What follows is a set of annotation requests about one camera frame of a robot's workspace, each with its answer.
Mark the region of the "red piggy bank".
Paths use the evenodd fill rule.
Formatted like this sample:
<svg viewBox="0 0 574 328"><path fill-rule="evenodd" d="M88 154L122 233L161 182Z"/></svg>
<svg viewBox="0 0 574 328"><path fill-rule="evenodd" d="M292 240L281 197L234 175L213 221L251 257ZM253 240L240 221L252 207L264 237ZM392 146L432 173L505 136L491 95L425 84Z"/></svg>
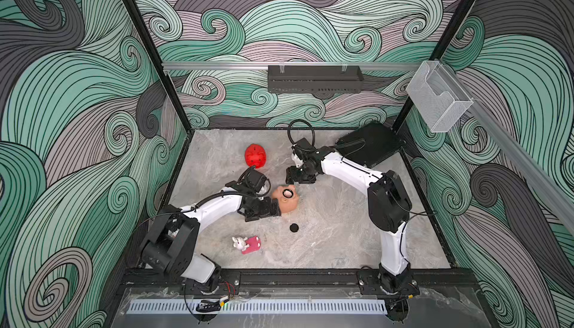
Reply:
<svg viewBox="0 0 574 328"><path fill-rule="evenodd" d="M248 167L262 168L267 162L265 149L258 144L251 144L245 150L245 163Z"/></svg>

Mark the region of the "aluminium rail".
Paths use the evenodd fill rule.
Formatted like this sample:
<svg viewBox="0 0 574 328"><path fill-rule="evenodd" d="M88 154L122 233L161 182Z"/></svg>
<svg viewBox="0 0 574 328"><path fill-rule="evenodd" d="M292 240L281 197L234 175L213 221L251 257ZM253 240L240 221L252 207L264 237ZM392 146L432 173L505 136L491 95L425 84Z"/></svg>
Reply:
<svg viewBox="0 0 574 328"><path fill-rule="evenodd" d="M358 66L366 71L414 71L418 63L389 63L389 62L163 62L164 70L267 70L270 66L285 67L336 67L346 69Z"/></svg>
<svg viewBox="0 0 574 328"><path fill-rule="evenodd" d="M471 102L467 111L484 127L545 207L573 232L573 193L564 192L520 145L535 129L534 110L530 106L516 110L494 82L476 70L464 70L459 76L448 65L439 63L439 68L444 72L445 90L453 96L467 97Z"/></svg>

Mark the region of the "aluminium right rail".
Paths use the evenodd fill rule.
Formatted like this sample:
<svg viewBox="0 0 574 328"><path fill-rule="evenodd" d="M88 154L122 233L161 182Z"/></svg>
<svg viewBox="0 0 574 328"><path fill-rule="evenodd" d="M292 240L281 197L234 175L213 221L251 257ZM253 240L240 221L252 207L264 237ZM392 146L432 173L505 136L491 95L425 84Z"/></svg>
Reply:
<svg viewBox="0 0 574 328"><path fill-rule="evenodd" d="M459 76L448 65L439 63L439 68L444 72L445 90L453 96L467 97L471 102L467 111L484 127L545 207L573 232L573 193L564 192L520 145L535 129L534 110L530 106L516 110L494 82L476 70L464 70Z"/></svg>

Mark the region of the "black square plate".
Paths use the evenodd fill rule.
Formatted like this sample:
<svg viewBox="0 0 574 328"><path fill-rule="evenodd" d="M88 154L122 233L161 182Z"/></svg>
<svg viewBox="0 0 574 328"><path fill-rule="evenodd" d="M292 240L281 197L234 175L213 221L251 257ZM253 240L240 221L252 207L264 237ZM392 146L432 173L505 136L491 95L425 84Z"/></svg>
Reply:
<svg viewBox="0 0 574 328"><path fill-rule="evenodd" d="M374 168L404 145L390 128L372 122L342 136L337 142L339 153L346 159L367 168Z"/></svg>

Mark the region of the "clear plastic wall bin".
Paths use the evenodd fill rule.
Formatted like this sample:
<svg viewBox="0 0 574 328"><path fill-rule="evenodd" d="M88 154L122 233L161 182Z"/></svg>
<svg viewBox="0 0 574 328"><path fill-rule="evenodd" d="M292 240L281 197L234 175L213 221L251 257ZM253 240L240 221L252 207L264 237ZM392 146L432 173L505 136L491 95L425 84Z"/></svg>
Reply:
<svg viewBox="0 0 574 328"><path fill-rule="evenodd" d="M421 63L407 94L433 133L448 132L473 104L453 69L438 60Z"/></svg>

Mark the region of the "white bunny on pink base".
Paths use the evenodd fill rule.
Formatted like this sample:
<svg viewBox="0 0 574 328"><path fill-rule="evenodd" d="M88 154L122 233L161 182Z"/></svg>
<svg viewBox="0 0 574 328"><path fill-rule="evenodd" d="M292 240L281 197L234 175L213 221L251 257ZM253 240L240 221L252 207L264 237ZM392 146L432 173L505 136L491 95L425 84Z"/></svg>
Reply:
<svg viewBox="0 0 574 328"><path fill-rule="evenodd" d="M243 255L257 252L261 248L261 241L257 235L252 237L232 237L233 247Z"/></svg>

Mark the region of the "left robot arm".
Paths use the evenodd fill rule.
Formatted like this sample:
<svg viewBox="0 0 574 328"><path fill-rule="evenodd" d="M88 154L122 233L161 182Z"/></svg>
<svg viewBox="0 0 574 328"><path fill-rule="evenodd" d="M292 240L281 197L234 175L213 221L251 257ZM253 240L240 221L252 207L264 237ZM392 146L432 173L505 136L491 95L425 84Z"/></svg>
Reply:
<svg viewBox="0 0 574 328"><path fill-rule="evenodd" d="M280 215L278 200L269 195L271 181L249 167L238 180L190 206L167 205L153 218L139 251L141 260L167 278L184 278L203 292L218 289L221 266L195 252L197 238L217 220L240 214L246 222Z"/></svg>

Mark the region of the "aluminium back rail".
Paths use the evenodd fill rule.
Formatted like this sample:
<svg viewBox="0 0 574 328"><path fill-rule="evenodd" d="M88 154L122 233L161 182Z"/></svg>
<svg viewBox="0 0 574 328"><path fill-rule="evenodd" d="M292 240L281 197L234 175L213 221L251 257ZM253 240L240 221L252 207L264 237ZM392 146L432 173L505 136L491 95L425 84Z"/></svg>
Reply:
<svg viewBox="0 0 574 328"><path fill-rule="evenodd" d="M267 70L270 66L285 67L336 67L346 69L358 66L366 71L414 71L418 63L389 63L389 62L163 62L164 70Z"/></svg>

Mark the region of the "peach piggy bank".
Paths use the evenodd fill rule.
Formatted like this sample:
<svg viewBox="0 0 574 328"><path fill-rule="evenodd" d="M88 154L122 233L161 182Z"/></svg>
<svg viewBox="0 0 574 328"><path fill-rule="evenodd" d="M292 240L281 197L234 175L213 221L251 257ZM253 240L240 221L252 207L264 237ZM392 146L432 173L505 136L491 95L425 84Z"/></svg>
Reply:
<svg viewBox="0 0 574 328"><path fill-rule="evenodd" d="M277 200L281 214L296 210L300 199L293 185L278 186L271 197Z"/></svg>

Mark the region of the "black perforated wall tray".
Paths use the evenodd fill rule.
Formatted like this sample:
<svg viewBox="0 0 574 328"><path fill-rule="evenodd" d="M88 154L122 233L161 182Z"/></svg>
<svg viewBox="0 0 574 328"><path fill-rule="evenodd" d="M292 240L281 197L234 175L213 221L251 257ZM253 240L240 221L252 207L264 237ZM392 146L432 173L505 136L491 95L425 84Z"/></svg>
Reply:
<svg viewBox="0 0 574 328"><path fill-rule="evenodd" d="M357 94L363 90L364 77L358 66L336 67L270 66L267 72L268 89L274 94Z"/></svg>

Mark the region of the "white vented strip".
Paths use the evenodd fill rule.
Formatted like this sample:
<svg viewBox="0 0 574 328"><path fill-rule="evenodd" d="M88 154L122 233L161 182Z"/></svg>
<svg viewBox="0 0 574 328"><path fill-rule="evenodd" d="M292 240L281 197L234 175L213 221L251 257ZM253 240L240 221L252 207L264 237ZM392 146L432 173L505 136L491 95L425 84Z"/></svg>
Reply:
<svg viewBox="0 0 574 328"><path fill-rule="evenodd" d="M127 315L182 315L200 313L201 301L183 299L140 299L131 301ZM251 299L225 303L216 315L288 315L288 314L337 314L337 315L386 315L383 300L371 299Z"/></svg>

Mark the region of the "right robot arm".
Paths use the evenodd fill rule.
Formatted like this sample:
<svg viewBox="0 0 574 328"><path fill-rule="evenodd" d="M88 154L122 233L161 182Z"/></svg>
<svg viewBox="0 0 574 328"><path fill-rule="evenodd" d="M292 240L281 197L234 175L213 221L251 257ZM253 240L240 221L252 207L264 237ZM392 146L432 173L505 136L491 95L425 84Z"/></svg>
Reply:
<svg viewBox="0 0 574 328"><path fill-rule="evenodd" d="M382 290L392 295L410 289L406 250L412 203L395 171L380 172L352 162L334 147L316 148L305 138L291 142L294 165L286 171L288 184L313 184L320 175L335 177L365 195L371 222L381 239L379 276Z"/></svg>

